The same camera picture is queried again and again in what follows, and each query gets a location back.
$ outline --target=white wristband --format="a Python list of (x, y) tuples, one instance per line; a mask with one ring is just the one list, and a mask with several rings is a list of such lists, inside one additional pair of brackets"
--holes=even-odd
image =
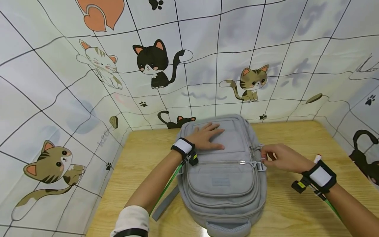
[(332, 178), (322, 167), (318, 167), (309, 177), (320, 187), (324, 187)]
[(178, 139), (174, 146), (178, 147), (180, 150), (182, 150), (185, 154), (188, 154), (192, 150), (192, 146), (188, 144), (186, 141), (182, 139)]

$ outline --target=white sleeve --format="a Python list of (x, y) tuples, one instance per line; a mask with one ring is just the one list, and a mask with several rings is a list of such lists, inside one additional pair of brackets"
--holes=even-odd
[(147, 232), (149, 231), (149, 213), (143, 207), (125, 207), (120, 212), (116, 221), (116, 227), (111, 232), (110, 237), (115, 236), (120, 231), (132, 228), (143, 229)]

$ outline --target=white backdrop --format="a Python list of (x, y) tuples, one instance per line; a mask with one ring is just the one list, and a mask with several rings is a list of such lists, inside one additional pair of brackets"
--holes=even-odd
[[(85, 234), (129, 132), (229, 113), (317, 120), (378, 187), (378, 10), (376, 0), (0, 0), (0, 236)], [(67, 172), (74, 164), (84, 172)]]

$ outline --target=gray backpack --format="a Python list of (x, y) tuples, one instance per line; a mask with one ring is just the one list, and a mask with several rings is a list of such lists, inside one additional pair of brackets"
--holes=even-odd
[(243, 237), (262, 215), (266, 201), (266, 167), (260, 162), (261, 144), (240, 115), (224, 115), (186, 123), (177, 138), (190, 135), (208, 122), (219, 123), (223, 133), (211, 139), (224, 150), (199, 151), (199, 163), (185, 164), (178, 186), (157, 208), (157, 220), (180, 192), (192, 218), (214, 237)]

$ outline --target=table surface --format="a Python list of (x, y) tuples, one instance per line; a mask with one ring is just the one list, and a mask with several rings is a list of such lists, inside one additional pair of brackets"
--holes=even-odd
[[(337, 180), (363, 205), (379, 216), (379, 193), (350, 160), (343, 149), (315, 121), (252, 124), (263, 144), (284, 143), (308, 159), (322, 154)], [(126, 201), (145, 177), (168, 153), (178, 129), (132, 132), (116, 164), (87, 237), (109, 236)], [(250, 236), (350, 236), (329, 206), (306, 190), (291, 188), (300, 175), (267, 170), (267, 200), (261, 219)], [(166, 194), (176, 186), (172, 182)], [(158, 222), (150, 218), (150, 237), (206, 237), (177, 195)]]

